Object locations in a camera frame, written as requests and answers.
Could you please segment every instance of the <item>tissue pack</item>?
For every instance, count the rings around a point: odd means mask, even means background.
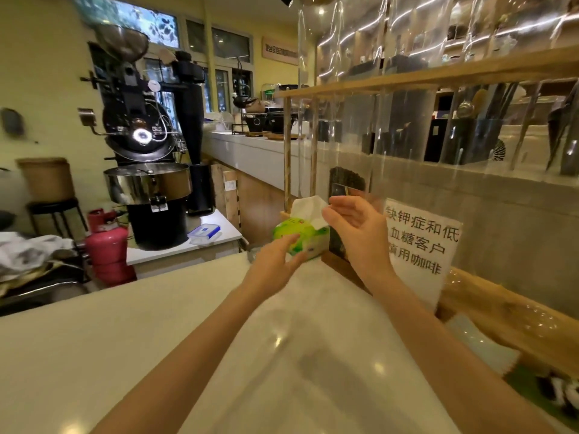
[[[311,223],[301,218],[289,218],[273,229],[273,238],[279,239],[287,234],[299,233],[299,239],[289,248],[292,256],[306,251],[308,259],[319,256],[329,247],[329,227],[316,230]]]

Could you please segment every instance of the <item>coffee roaster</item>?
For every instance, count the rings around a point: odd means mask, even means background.
[[[213,211],[214,197],[209,165],[201,161],[203,137],[203,69],[191,56],[176,51],[171,67],[177,83],[143,79],[135,62],[147,53],[143,33],[112,24],[94,27],[98,44],[117,59],[118,68],[106,79],[92,72],[82,81],[106,88],[103,126],[96,131],[92,109],[79,108],[84,126],[104,136],[115,152],[118,167],[104,172],[112,201],[127,205],[135,241],[148,250],[174,247],[187,240],[186,215]],[[155,93],[174,96],[180,131],[173,128],[167,110]],[[183,139],[191,164],[176,163],[177,139]]]

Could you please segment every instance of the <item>stool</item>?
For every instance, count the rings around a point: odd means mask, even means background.
[[[52,222],[54,222],[54,227],[56,231],[59,233],[61,237],[64,237],[62,230],[60,229],[59,222],[56,218],[56,213],[60,213],[60,217],[62,218],[62,223],[64,224],[64,228],[68,233],[68,237],[70,239],[74,239],[72,237],[72,232],[70,226],[68,225],[67,218],[64,216],[64,212],[66,210],[71,210],[76,208],[78,215],[81,217],[82,225],[84,226],[85,231],[89,231],[89,227],[86,225],[86,221],[84,220],[84,216],[82,215],[81,208],[78,205],[78,200],[76,198],[71,198],[66,201],[61,201],[59,203],[28,203],[26,204],[26,210],[28,211],[28,216],[30,217],[30,222],[33,225],[34,233],[37,236],[40,236],[40,232],[38,231],[38,225],[34,216],[36,215],[50,215],[52,216]]]

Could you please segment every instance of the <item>person's left hand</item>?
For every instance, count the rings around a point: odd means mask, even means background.
[[[240,288],[254,293],[259,301],[281,291],[295,270],[306,261],[306,252],[302,251],[286,262],[288,248],[298,239],[299,234],[288,234],[259,250]]]

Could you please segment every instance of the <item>gas cylinder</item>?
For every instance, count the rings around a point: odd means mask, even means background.
[[[85,246],[95,276],[109,287],[136,280],[134,268],[126,263],[128,230],[118,225],[117,212],[100,208],[87,217],[91,234]]]

